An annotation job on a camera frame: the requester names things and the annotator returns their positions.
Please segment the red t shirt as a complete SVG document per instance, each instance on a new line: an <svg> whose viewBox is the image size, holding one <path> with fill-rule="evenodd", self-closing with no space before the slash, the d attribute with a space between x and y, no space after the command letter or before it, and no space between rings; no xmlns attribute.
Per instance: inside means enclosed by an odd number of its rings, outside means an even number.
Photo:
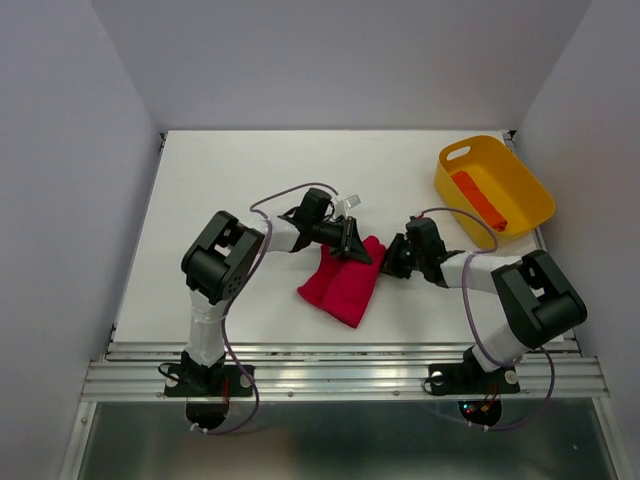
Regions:
<svg viewBox="0 0 640 480"><path fill-rule="evenodd" d="M385 245L375 236L368 236L363 244L372 264L340 260L322 245L318 269L297 289L307 303L352 329L364 318L386 254Z"/></svg>

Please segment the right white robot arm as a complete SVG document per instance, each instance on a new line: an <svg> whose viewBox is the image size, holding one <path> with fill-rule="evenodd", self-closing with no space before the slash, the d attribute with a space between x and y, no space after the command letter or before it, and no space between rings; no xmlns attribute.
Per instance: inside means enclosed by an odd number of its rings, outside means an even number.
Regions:
<svg viewBox="0 0 640 480"><path fill-rule="evenodd" d="M413 217L395 235L381 265L382 273L408 279L414 272L438 287L461 291L471 307L471 291L495 295L504 321L486 337L470 328L475 343L459 363L433 364L425 390L435 396L520 390L515 364L523 355L584 323L587 307L550 254L534 250L522 256L450 250L436 223Z"/></svg>

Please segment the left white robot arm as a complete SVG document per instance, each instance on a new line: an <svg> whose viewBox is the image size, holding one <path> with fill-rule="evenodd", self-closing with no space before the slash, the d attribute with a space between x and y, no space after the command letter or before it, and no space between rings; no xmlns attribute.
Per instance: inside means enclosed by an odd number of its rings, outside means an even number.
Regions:
<svg viewBox="0 0 640 480"><path fill-rule="evenodd" d="M285 213L270 216L262 206L296 190L292 187L253 203L259 216L254 224L241 222L221 210L206 224L181 261L189 289L190 331L180 362L167 368L165 378L191 396L222 391L230 369L225 320L234 300L271 252L297 253L315 243L340 261L371 265L373 259L360 238L350 211L361 200L342 196L319 182L304 183L300 203Z"/></svg>

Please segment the orange rolled t shirt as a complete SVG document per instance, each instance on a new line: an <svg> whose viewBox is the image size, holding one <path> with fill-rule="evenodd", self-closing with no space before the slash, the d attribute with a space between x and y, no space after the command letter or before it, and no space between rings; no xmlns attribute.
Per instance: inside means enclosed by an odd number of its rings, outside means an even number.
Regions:
<svg viewBox="0 0 640 480"><path fill-rule="evenodd" d="M506 229L507 219L489 201L467 172L456 172L452 175L452 180L488 226L497 232Z"/></svg>

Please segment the yellow plastic basket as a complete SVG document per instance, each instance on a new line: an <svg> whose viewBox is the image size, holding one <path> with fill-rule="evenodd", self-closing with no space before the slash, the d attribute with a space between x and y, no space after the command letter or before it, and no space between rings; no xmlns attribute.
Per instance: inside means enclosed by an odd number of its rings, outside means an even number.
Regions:
<svg viewBox="0 0 640 480"><path fill-rule="evenodd" d="M497 232L488 226L452 180L467 172L507 219ZM434 188L443 203L456 210L454 217L480 248L508 245L533 232L555 213L549 191L500 140L478 135L445 147L439 154Z"/></svg>

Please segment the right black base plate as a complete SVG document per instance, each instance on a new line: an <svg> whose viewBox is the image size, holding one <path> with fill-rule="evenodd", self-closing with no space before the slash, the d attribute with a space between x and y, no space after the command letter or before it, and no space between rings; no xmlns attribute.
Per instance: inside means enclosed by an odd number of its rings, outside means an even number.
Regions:
<svg viewBox="0 0 640 480"><path fill-rule="evenodd" d="M429 365L422 388L433 396L510 395L521 391L514 369L498 368L486 372L473 362Z"/></svg>

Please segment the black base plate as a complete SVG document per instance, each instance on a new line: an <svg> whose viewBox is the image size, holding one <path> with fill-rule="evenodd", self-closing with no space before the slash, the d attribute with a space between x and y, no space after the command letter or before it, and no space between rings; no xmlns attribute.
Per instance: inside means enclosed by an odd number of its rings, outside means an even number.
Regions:
<svg viewBox="0 0 640 480"><path fill-rule="evenodd" d="M253 387L235 364L214 366L199 374L178 363L161 363L158 372L165 380L164 395L169 398L238 397L249 398Z"/></svg>
<svg viewBox="0 0 640 480"><path fill-rule="evenodd" d="M429 365L422 388L433 396L510 395L521 391L514 369L498 368L486 372L473 362Z"/></svg>

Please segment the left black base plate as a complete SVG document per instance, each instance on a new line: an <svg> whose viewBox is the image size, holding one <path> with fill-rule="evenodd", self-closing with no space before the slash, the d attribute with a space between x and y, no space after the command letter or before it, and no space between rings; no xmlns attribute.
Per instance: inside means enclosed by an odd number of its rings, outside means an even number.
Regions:
<svg viewBox="0 0 640 480"><path fill-rule="evenodd" d="M249 398L253 387L235 364L214 366L199 374L178 363L161 363L158 372L165 380L164 395L169 398L238 397Z"/></svg>

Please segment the aluminium rail frame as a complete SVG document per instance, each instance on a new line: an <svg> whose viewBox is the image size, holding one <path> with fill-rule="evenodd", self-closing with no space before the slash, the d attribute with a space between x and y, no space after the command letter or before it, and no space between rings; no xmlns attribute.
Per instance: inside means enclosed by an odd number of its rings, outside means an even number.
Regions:
<svg viewBox="0 0 640 480"><path fill-rule="evenodd" d="M573 334L518 367L503 401L516 430L461 422L452 397L425 393L428 366L471 343L462 300L419 278L383 279L350 330L307 307L298 284L318 253L276 254L229 318L256 368L258 398L237 398L237 433L192 431L158 373L187 337L179 261L220 208L307 181L357 193L363 232L383 238L436 206L439 153L465 130L169 131L115 331L87 369L65 479L631 479L634 468L596 358Z"/></svg>

